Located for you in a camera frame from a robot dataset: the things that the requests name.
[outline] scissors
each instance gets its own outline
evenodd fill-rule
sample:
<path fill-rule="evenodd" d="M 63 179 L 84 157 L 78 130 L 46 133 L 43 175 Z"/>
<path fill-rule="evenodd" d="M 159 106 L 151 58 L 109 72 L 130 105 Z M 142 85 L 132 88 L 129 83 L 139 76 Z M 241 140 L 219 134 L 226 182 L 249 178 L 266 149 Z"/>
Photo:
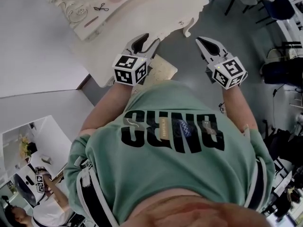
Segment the scissors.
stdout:
<path fill-rule="evenodd" d="M 103 9 L 103 8 L 102 8 L 104 5 L 105 5 L 105 3 L 102 3 L 100 8 L 94 7 L 94 10 L 95 10 L 95 11 L 100 11 L 100 10 L 109 11 L 109 9 Z"/>

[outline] person in white shirt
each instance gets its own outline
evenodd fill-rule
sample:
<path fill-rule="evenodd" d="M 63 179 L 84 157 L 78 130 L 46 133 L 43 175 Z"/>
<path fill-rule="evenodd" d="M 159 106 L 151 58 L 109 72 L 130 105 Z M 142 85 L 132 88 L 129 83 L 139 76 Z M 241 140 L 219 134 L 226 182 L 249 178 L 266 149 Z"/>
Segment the person in white shirt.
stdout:
<path fill-rule="evenodd" d="M 53 191 L 48 199 L 35 206 L 33 217 L 17 206 L 7 206 L 5 216 L 13 227 L 59 227 L 63 226 L 72 215 L 68 204 L 68 190 L 65 182 L 55 185 L 49 175 L 43 175 L 44 183 Z"/>

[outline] yellow flowers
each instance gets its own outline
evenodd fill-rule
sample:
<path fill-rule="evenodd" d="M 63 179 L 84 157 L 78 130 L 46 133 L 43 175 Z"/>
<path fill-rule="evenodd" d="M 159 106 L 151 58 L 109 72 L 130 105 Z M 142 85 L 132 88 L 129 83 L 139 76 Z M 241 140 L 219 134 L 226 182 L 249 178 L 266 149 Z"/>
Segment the yellow flowers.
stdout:
<path fill-rule="evenodd" d="M 28 150 L 28 138 L 26 136 L 19 136 L 20 138 L 20 144 L 19 144 L 19 151 L 20 151 L 20 156 L 22 159 L 25 159 L 26 157 L 31 156 L 30 150 Z"/>

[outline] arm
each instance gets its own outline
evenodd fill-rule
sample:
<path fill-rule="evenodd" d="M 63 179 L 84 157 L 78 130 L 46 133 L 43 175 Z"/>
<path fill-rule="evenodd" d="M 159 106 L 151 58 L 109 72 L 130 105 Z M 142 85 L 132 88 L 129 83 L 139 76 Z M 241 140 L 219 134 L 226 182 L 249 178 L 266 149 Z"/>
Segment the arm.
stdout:
<path fill-rule="evenodd" d="M 47 184 L 47 186 L 53 191 L 56 197 L 56 201 L 59 204 L 59 206 L 63 209 L 63 211 L 65 212 L 66 210 L 68 210 L 69 204 L 65 194 L 59 188 L 57 188 L 57 186 L 50 180 L 48 175 L 43 175 L 43 179 Z"/>
<path fill-rule="evenodd" d="M 244 131 L 246 125 L 248 125 L 250 129 L 258 129 L 255 117 L 238 86 L 228 90 L 223 88 L 223 98 L 227 117 L 241 132 Z"/>
<path fill-rule="evenodd" d="M 89 114 L 82 126 L 80 135 L 91 135 L 96 129 L 107 125 L 120 116 L 131 97 L 132 89 L 132 86 L 115 83 Z"/>

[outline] person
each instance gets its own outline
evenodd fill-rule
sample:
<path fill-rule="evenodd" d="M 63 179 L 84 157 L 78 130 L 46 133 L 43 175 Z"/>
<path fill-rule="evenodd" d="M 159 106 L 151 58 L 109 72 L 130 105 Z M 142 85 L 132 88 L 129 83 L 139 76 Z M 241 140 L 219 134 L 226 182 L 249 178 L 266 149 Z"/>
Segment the person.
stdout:
<path fill-rule="evenodd" d="M 43 179 L 46 187 L 49 187 L 53 194 L 47 194 L 48 199 L 33 208 L 33 217 L 20 207 L 11 205 L 6 207 L 5 216 L 13 227 L 39 227 L 39 224 L 46 227 L 59 227 L 71 217 L 73 212 L 68 204 L 65 182 L 61 181 L 55 185 L 47 174 L 43 175 Z"/>
<path fill-rule="evenodd" d="M 87 217 L 76 186 L 81 157 L 92 163 L 123 227 L 270 226 L 243 207 L 256 157 L 266 164 L 266 200 L 275 169 L 238 86 L 223 89 L 227 117 L 175 81 L 130 100 L 131 93 L 131 86 L 114 84 L 71 146 L 64 176 L 75 212 Z"/>

